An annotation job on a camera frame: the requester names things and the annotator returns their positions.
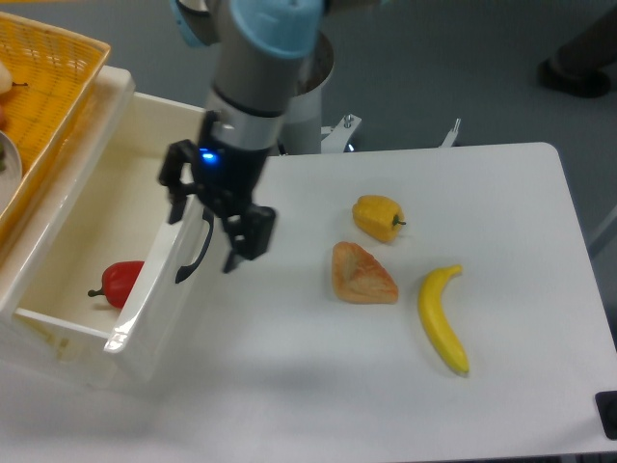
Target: light blue joint cap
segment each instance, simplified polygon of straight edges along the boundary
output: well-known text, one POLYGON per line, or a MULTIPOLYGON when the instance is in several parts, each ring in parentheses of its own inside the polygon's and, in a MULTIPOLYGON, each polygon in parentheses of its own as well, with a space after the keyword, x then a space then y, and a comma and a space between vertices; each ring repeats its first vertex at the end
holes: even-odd
POLYGON ((189 27, 189 25, 184 20, 182 13, 180 12, 180 8, 176 4, 175 0, 170 0, 170 7, 172 8, 172 13, 174 13, 175 23, 177 27, 180 29, 180 34, 182 34, 182 38, 184 41, 193 47, 204 46, 204 43, 200 41, 193 31, 189 27))
POLYGON ((323 0, 230 0, 238 29, 259 49, 277 58, 304 58, 319 35, 323 0))

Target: white drawer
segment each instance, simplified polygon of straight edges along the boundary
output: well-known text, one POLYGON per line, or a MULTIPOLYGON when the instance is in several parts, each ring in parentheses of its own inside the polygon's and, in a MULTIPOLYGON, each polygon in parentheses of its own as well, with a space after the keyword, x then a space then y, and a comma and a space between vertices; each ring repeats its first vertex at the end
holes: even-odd
POLYGON ((199 202, 168 225, 157 182, 168 144, 195 136, 201 109, 133 94, 127 72, 104 71, 121 77, 116 91, 95 89, 102 105, 82 117, 64 148, 66 165, 0 267, 2 356, 96 385, 117 367, 152 375, 193 283, 177 285, 175 273, 208 230, 199 202), (88 297, 104 270, 124 260, 145 261, 124 308, 88 297))

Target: blue led light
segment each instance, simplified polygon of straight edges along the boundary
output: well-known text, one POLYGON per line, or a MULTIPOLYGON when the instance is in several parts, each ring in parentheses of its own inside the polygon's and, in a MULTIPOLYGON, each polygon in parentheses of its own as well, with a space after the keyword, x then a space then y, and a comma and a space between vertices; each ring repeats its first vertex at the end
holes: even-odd
POLYGON ((207 164, 216 164, 219 162, 219 156, 208 148, 200 148, 201 159, 207 164))

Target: bread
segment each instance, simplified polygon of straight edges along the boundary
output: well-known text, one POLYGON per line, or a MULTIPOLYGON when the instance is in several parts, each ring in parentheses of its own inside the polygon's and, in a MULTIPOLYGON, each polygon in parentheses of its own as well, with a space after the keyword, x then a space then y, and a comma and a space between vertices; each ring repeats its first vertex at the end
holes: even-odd
POLYGON ((398 286, 386 269, 356 243, 341 241, 332 252, 336 296, 354 304, 394 304, 398 286))

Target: banana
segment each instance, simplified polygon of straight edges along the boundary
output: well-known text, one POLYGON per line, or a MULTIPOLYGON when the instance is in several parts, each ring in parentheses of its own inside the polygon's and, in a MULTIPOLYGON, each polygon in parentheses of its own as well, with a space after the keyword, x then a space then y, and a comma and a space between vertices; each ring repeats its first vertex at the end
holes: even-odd
POLYGON ((443 361, 459 374, 469 372, 469 361, 463 345, 443 314, 442 292, 450 279, 462 271, 461 265, 433 270, 424 279, 417 300, 420 320, 429 340, 443 361))

